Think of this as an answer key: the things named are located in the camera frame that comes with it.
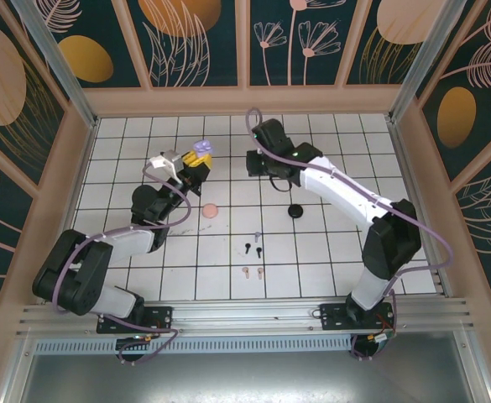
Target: leaf pattern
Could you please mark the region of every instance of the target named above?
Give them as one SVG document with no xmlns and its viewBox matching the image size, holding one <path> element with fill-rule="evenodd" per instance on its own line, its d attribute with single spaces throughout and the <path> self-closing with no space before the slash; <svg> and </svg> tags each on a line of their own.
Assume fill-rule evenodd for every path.
<svg viewBox="0 0 491 403">
<path fill-rule="evenodd" d="M 35 0 L 36 6 L 51 32 L 64 34 L 79 18 L 79 0 Z"/>
</svg>

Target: tile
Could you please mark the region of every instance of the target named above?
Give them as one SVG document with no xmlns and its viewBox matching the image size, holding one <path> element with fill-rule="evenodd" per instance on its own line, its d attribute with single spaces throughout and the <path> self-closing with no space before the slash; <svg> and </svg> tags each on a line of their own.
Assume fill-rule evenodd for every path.
<svg viewBox="0 0 491 403">
<path fill-rule="evenodd" d="M 126 118 L 104 118 L 100 122 L 100 127 L 97 130 L 99 139 L 109 137 L 122 137 L 124 134 L 124 126 Z"/>
<path fill-rule="evenodd" d="M 204 117 L 180 116 L 177 135 L 202 137 L 204 135 Z"/>
<path fill-rule="evenodd" d="M 230 155 L 230 136 L 204 136 L 212 145 L 212 157 L 228 157 Z"/>
<path fill-rule="evenodd" d="M 199 267 L 196 270 L 197 300 L 227 300 L 229 298 L 230 269 L 228 267 Z"/>
<path fill-rule="evenodd" d="M 274 181 L 275 185 L 280 189 L 288 189 L 287 181 Z M 290 205 L 290 193 L 288 191 L 276 191 L 269 181 L 260 181 L 260 192 L 262 195 L 262 205 Z"/>
<path fill-rule="evenodd" d="M 262 228 L 264 233 L 293 233 L 294 223 L 288 215 L 288 206 L 263 206 Z"/>
<path fill-rule="evenodd" d="M 230 233 L 230 207 L 219 207 L 214 218 L 206 218 L 201 214 L 200 235 L 216 235 Z"/>
<path fill-rule="evenodd" d="M 283 115 L 282 118 L 285 121 L 286 134 L 311 132 L 308 115 Z"/>
<path fill-rule="evenodd" d="M 158 250 L 149 254 L 136 254 L 131 257 L 131 267 L 161 267 L 163 266 L 163 255 L 165 254 L 165 245 Z"/>
<path fill-rule="evenodd" d="M 324 155 L 340 154 L 340 143 L 338 134 L 312 134 L 312 145 L 319 149 Z"/>
<path fill-rule="evenodd" d="M 124 137 L 148 137 L 152 118 L 128 118 Z"/>
<path fill-rule="evenodd" d="M 164 267 L 196 266 L 198 237 L 168 237 L 165 245 Z"/>
<path fill-rule="evenodd" d="M 251 116 L 251 127 L 257 125 L 258 119 L 255 115 Z M 245 115 L 237 115 L 230 117 L 230 134 L 247 134 L 245 126 Z"/>
<path fill-rule="evenodd" d="M 357 233 L 329 233 L 331 262 L 360 262 L 361 246 Z"/>
<path fill-rule="evenodd" d="M 249 136 L 230 136 L 230 155 L 232 157 L 245 157 L 247 151 L 256 149 Z"/>
<path fill-rule="evenodd" d="M 120 149 L 120 158 L 146 158 L 148 152 L 148 137 L 124 139 Z"/>
<path fill-rule="evenodd" d="M 326 225 L 321 206 L 303 206 L 303 217 L 296 218 L 294 225 L 296 233 L 324 233 Z"/>
<path fill-rule="evenodd" d="M 294 147 L 299 147 L 303 143 L 312 144 L 312 136 L 310 134 L 288 134 Z"/>
<path fill-rule="evenodd" d="M 128 290 L 139 294 L 145 301 L 159 301 L 162 271 L 160 267 L 131 269 L 129 271 Z"/>
<path fill-rule="evenodd" d="M 337 296 L 347 296 L 359 282 L 364 270 L 362 263 L 335 263 L 332 273 L 335 277 Z"/>
<path fill-rule="evenodd" d="M 150 137 L 147 156 L 148 158 L 157 157 L 175 147 L 176 137 Z"/>
<path fill-rule="evenodd" d="M 331 264 L 300 264 L 299 273 L 302 296 L 335 295 Z"/>
<path fill-rule="evenodd" d="M 100 233 L 105 225 L 107 210 L 79 210 L 74 229 L 86 235 Z"/>
<path fill-rule="evenodd" d="M 212 169 L 208 181 L 230 180 L 230 158 L 212 158 Z"/>
<path fill-rule="evenodd" d="M 110 208 L 131 208 L 131 196 L 140 183 L 116 183 L 112 186 Z"/>
<path fill-rule="evenodd" d="M 234 233 L 262 232 L 260 206 L 232 207 L 230 211 L 230 229 Z"/>
<path fill-rule="evenodd" d="M 340 208 L 324 204 L 323 212 L 329 232 L 357 231 L 357 224 Z"/>
<path fill-rule="evenodd" d="M 128 269 L 113 269 L 108 270 L 105 274 L 105 280 L 103 284 L 109 287 L 126 288 L 128 282 Z"/>
<path fill-rule="evenodd" d="M 257 270 L 253 270 L 252 276 L 256 275 L 258 278 Z M 267 298 L 300 297 L 299 272 L 296 264 L 266 265 L 264 271 Z"/>
<path fill-rule="evenodd" d="M 111 195 L 111 189 L 111 184 L 84 185 L 79 208 L 107 208 L 109 205 L 109 196 Z"/>
<path fill-rule="evenodd" d="M 201 188 L 202 206 L 213 203 L 218 207 L 230 205 L 230 182 L 205 182 Z"/>
<path fill-rule="evenodd" d="M 116 183 L 141 182 L 145 165 L 145 160 L 118 160 L 114 181 Z"/>
<path fill-rule="evenodd" d="M 107 210 L 105 220 L 105 231 L 124 228 L 131 224 L 131 211 L 128 208 Z"/>
<path fill-rule="evenodd" d="M 255 181 L 258 179 L 257 176 L 249 176 L 247 172 L 245 157 L 232 157 L 230 159 L 230 178 L 235 180 L 249 180 Z"/>
<path fill-rule="evenodd" d="M 171 214 L 169 214 L 169 218 L 167 219 L 167 223 L 176 222 L 183 218 L 187 213 L 186 208 L 177 208 Z M 197 235 L 198 234 L 198 215 L 199 208 L 193 207 L 191 209 L 190 216 L 182 223 L 178 225 L 174 225 L 169 229 L 170 236 L 183 236 L 183 235 Z"/>
<path fill-rule="evenodd" d="M 299 263 L 329 262 L 329 248 L 325 233 L 297 233 L 297 259 Z"/>
<path fill-rule="evenodd" d="M 251 249 L 248 254 L 245 254 L 245 244 L 250 243 Z M 256 253 L 257 247 L 264 248 L 262 245 L 262 239 L 259 239 L 259 243 L 254 243 L 254 235 L 232 235 L 230 237 L 230 261 L 231 264 L 241 264 L 244 266 L 250 266 L 255 264 L 264 264 L 263 255 L 260 255 L 260 259 Z"/>
<path fill-rule="evenodd" d="M 369 155 L 343 155 L 346 173 L 352 178 L 372 178 L 373 169 Z"/>
<path fill-rule="evenodd" d="M 350 114 L 350 113 L 336 114 L 335 121 L 337 122 L 337 131 L 339 133 L 363 132 L 361 119 L 359 119 L 359 115 L 357 114 Z"/>
<path fill-rule="evenodd" d="M 257 181 L 230 182 L 232 206 L 259 206 L 260 184 Z"/>
<path fill-rule="evenodd" d="M 230 134 L 229 116 L 206 116 L 204 117 L 204 135 L 219 136 Z"/>
<path fill-rule="evenodd" d="M 388 133 L 366 133 L 370 154 L 394 154 L 393 142 Z"/>
<path fill-rule="evenodd" d="M 425 261 L 411 261 L 403 268 L 426 266 Z M 436 294 L 436 286 L 429 270 L 419 270 L 405 273 L 401 276 L 407 294 Z"/>
<path fill-rule="evenodd" d="M 154 118 L 152 120 L 152 130 L 150 137 L 174 137 L 178 128 L 178 118 Z"/>
<path fill-rule="evenodd" d="M 373 171 L 380 176 L 402 176 L 396 155 L 371 155 Z"/>
<path fill-rule="evenodd" d="M 122 139 L 96 139 L 91 160 L 116 160 Z"/>
<path fill-rule="evenodd" d="M 197 262 L 198 266 L 229 266 L 229 235 L 206 235 L 199 237 Z"/>
<path fill-rule="evenodd" d="M 376 178 L 355 178 L 355 181 L 359 185 L 366 187 L 369 191 L 374 192 L 376 195 L 381 195 Z"/>
<path fill-rule="evenodd" d="M 243 266 L 233 266 L 230 269 L 231 297 L 233 300 L 265 298 L 264 277 L 259 280 L 255 271 L 256 268 L 257 266 L 249 267 L 248 278 L 243 273 Z"/>
<path fill-rule="evenodd" d="M 365 133 L 388 132 L 385 116 L 381 113 L 361 113 Z"/>
<path fill-rule="evenodd" d="M 296 263 L 294 234 L 264 235 L 266 264 Z"/>
<path fill-rule="evenodd" d="M 196 267 L 165 267 L 161 281 L 162 301 L 192 301 L 195 299 Z"/>
<path fill-rule="evenodd" d="M 381 196 L 387 197 L 393 202 L 399 202 L 402 199 L 409 200 L 402 178 L 378 178 L 378 184 Z"/>
<path fill-rule="evenodd" d="M 320 197 L 302 186 L 292 186 L 291 202 L 294 204 L 320 204 Z"/>
<path fill-rule="evenodd" d="M 336 133 L 337 126 L 332 113 L 309 114 L 312 133 Z"/>
<path fill-rule="evenodd" d="M 91 161 L 88 165 L 85 183 L 112 183 L 116 169 L 116 160 Z"/>
<path fill-rule="evenodd" d="M 368 154 L 368 146 L 362 133 L 339 133 L 342 153 L 346 154 Z"/>
<path fill-rule="evenodd" d="M 175 150 L 178 154 L 188 153 L 193 149 L 195 143 L 201 140 L 202 140 L 202 135 L 177 137 Z"/>
</svg>

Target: black grid line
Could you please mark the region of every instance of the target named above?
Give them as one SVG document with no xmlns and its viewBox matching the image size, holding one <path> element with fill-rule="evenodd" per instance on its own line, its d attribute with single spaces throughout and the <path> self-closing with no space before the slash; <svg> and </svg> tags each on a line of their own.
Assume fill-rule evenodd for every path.
<svg viewBox="0 0 491 403">
<path fill-rule="evenodd" d="M 335 130 L 337 130 L 337 120 L 335 119 L 334 114 L 332 115 L 332 119 L 335 121 Z M 310 118 L 309 118 L 309 127 L 311 127 L 311 119 Z M 340 146 L 340 139 L 338 138 L 338 134 L 336 134 L 336 136 L 337 136 L 338 145 Z M 314 145 L 314 136 L 311 136 L 311 137 L 312 137 L 312 145 Z M 326 229 L 327 252 L 329 253 L 329 267 L 331 267 L 332 288 L 335 291 L 335 295 L 336 295 L 337 294 L 337 283 L 335 282 L 335 272 L 332 269 L 331 245 L 329 244 L 329 232 L 327 231 L 326 210 L 325 210 L 323 204 L 324 204 L 323 199 L 321 199 L 321 215 L 323 216 L 323 226 Z"/>
</svg>

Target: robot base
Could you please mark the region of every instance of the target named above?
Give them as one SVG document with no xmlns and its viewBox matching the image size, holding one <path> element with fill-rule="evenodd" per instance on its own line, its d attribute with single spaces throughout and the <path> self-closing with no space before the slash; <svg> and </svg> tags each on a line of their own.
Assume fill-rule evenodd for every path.
<svg viewBox="0 0 491 403">
<path fill-rule="evenodd" d="M 142 327 L 153 327 L 158 329 L 170 329 L 172 323 L 172 306 L 146 306 L 144 308 L 143 317 L 138 324 Z M 100 317 L 97 321 L 96 333 L 98 334 L 144 334 L 139 330 L 125 327 L 118 323 Z"/>
<path fill-rule="evenodd" d="M 376 315 L 380 315 L 391 327 L 394 325 L 393 307 L 389 302 L 381 302 L 358 322 L 347 314 L 347 304 L 344 302 L 320 305 L 323 330 L 381 330 L 383 323 Z"/>
</svg>

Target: purple cable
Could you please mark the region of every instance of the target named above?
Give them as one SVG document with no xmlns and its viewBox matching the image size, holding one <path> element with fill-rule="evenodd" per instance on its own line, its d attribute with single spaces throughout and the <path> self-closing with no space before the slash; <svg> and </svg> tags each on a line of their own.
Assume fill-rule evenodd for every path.
<svg viewBox="0 0 491 403">
<path fill-rule="evenodd" d="M 293 161 L 293 160 L 288 160 L 283 157 L 279 157 L 276 154 L 273 154 L 271 151 L 266 149 L 255 137 L 253 133 L 253 129 L 251 128 L 251 123 L 249 122 L 251 115 L 255 114 L 259 117 L 259 124 L 263 122 L 262 120 L 262 113 L 257 107 L 252 107 L 247 111 L 245 114 L 245 125 L 247 126 L 247 131 L 251 139 L 253 140 L 254 144 L 259 148 L 262 153 L 266 154 L 268 157 L 272 158 L 273 160 L 288 164 L 288 165 L 293 165 L 293 166 L 299 166 L 301 168 L 312 168 L 314 170 L 319 170 L 321 172 L 324 172 L 328 174 L 331 177 L 336 177 L 340 182 L 342 182 L 344 185 L 349 186 L 352 190 L 356 191 L 359 195 L 365 197 L 368 201 L 374 203 L 376 206 L 379 206 L 383 208 L 385 211 L 390 212 L 391 214 L 394 214 L 395 216 L 398 216 L 407 222 L 410 222 L 411 224 L 417 226 L 421 230 L 429 233 L 433 238 L 435 238 L 437 241 L 439 241 L 447 250 L 448 252 L 448 259 L 440 264 L 431 264 L 429 266 L 418 266 L 418 267 L 409 267 L 405 269 L 400 269 L 394 277 L 390 280 L 390 282 L 387 284 L 387 288 L 385 288 L 383 297 L 389 295 L 390 289 L 393 287 L 394 283 L 399 279 L 399 277 L 404 274 L 404 273 L 409 273 L 411 271 L 419 271 L 419 270 L 438 270 L 442 269 L 443 267 L 447 267 L 450 264 L 452 264 L 452 261 L 454 260 L 454 251 L 452 250 L 452 247 L 448 244 L 448 242 L 438 233 L 436 233 L 433 229 L 428 228 L 425 224 L 422 222 L 419 222 L 415 220 L 413 217 L 409 217 L 408 215 L 404 214 L 403 212 L 399 212 L 398 210 L 395 210 L 391 206 L 387 206 L 386 204 L 382 203 L 381 201 L 378 201 L 376 198 L 373 196 L 370 196 L 367 192 L 361 190 L 359 187 L 355 186 L 351 181 L 348 181 L 345 177 L 341 176 L 338 174 L 336 171 L 330 171 L 329 169 L 319 166 L 319 165 L 314 165 L 314 164 L 308 164 L 306 162 L 300 162 L 300 161 Z"/>
<path fill-rule="evenodd" d="M 149 174 L 146 172 L 146 170 L 152 166 L 150 163 L 148 163 L 144 168 L 143 168 L 143 175 L 146 176 L 147 178 L 151 179 L 152 181 L 156 181 L 160 183 L 161 185 L 168 187 L 171 189 L 174 193 L 176 193 L 178 196 L 182 198 L 182 200 L 185 202 L 187 205 L 187 213 L 185 216 L 183 216 L 180 220 L 176 222 L 171 222 L 169 224 L 159 224 L 159 225 L 149 225 L 149 226 L 142 226 L 142 225 L 137 225 L 137 226 L 129 226 L 129 227 L 124 227 L 124 228 L 116 228 L 112 229 L 111 231 L 106 231 L 105 233 L 98 233 L 96 235 L 92 235 L 91 237 L 85 239 L 83 242 L 80 243 L 80 245 L 74 250 L 74 252 L 70 255 L 68 260 L 66 260 L 66 263 L 64 264 L 64 267 L 62 268 L 62 271 L 59 274 L 59 278 L 57 279 L 57 282 L 55 284 L 55 288 L 53 289 L 53 297 L 51 299 L 51 302 L 53 303 L 53 308 L 59 312 L 59 313 L 66 313 L 67 311 L 61 311 L 59 309 L 58 305 L 58 300 L 59 300 L 59 290 L 60 287 L 62 286 L 62 282 L 64 281 L 64 278 L 66 277 L 66 273 L 70 266 L 73 264 L 74 260 L 76 259 L 77 255 L 85 248 L 90 242 L 93 241 L 98 241 L 100 239 L 103 239 L 107 236 L 112 236 L 112 235 L 119 235 L 122 233 L 128 233 L 129 231 L 133 231 L 135 229 L 160 229 L 160 228 L 170 228 L 174 227 L 175 225 L 182 224 L 191 214 L 191 203 L 189 203 L 189 200 L 187 200 L 187 197 L 176 189 L 174 186 L 171 184 L 161 180 L 160 178 L 156 178 L 155 176 Z"/>
</svg>

